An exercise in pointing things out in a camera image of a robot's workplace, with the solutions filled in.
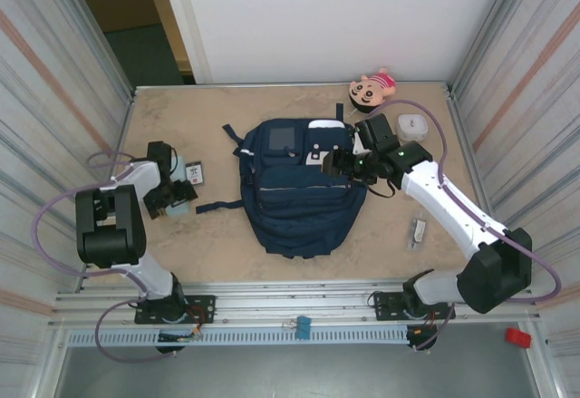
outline doorway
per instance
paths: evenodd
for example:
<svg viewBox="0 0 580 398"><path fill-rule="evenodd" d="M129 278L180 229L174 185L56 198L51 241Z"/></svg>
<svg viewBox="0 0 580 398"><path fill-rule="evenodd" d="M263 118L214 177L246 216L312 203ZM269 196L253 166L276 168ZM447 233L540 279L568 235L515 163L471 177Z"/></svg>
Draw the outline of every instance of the doorway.
<svg viewBox="0 0 580 398"><path fill-rule="evenodd" d="M169 0L85 0L132 87L193 84Z"/></svg>

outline stuffed doll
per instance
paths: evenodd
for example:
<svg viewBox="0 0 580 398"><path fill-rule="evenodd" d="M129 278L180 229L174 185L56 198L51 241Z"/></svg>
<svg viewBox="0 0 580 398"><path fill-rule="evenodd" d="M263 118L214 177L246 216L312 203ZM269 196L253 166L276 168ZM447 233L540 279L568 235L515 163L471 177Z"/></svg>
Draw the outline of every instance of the stuffed doll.
<svg viewBox="0 0 580 398"><path fill-rule="evenodd" d="M365 75L357 83L351 82L348 87L348 95L354 108L365 114L370 113L384 102L387 96L395 93L395 80L387 74L384 67L370 78Z"/></svg>

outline red clip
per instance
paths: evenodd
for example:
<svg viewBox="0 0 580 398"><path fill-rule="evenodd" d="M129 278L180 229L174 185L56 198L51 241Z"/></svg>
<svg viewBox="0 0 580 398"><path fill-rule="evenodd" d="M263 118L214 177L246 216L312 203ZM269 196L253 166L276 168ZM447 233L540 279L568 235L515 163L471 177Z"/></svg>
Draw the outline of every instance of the red clip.
<svg viewBox="0 0 580 398"><path fill-rule="evenodd" d="M506 330L506 340L514 345L522 348L529 348L532 346L532 336L524 333L516 328L509 328Z"/></svg>

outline doll face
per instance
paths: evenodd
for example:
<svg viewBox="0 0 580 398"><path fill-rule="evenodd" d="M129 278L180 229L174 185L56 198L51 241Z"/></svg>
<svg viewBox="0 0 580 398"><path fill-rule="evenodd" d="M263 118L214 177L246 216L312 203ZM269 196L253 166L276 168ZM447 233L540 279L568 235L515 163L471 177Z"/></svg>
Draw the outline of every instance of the doll face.
<svg viewBox="0 0 580 398"><path fill-rule="evenodd" d="M363 106L378 106L384 99L381 85L371 80L351 83L348 92L355 102Z"/></svg>

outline wooden table surface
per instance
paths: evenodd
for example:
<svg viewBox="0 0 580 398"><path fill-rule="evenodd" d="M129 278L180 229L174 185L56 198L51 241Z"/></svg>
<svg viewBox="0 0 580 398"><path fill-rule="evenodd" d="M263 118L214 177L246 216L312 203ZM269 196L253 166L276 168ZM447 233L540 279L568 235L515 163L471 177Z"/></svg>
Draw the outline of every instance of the wooden table surface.
<svg viewBox="0 0 580 398"><path fill-rule="evenodd" d="M149 141L163 140L186 162L201 160L205 185L192 211L177 218L151 221L145 217L148 249L182 282L280 281L411 277L425 269L451 269L465 258L447 232L428 217L423 250L406 249L411 218L421 206L398 192L392 199L367 194L358 219L344 243L331 256L303 260L267 254L257 242L243 209L220 209L196 215L197 205L240 198L235 144L221 129L230 123L243 137L261 121L280 117L333 117L334 105L344 102L352 110L345 85L267 86L254 88L176 87L138 91L124 150L144 156ZM449 142L445 172L470 198L474 198L442 86L408 83L397 87L398 99L411 99L430 108L441 122ZM416 112L396 104L386 112L394 125L398 115ZM346 120L363 118L359 112ZM423 142L438 160L440 138L433 124ZM388 191L378 184L377 190Z"/></svg>

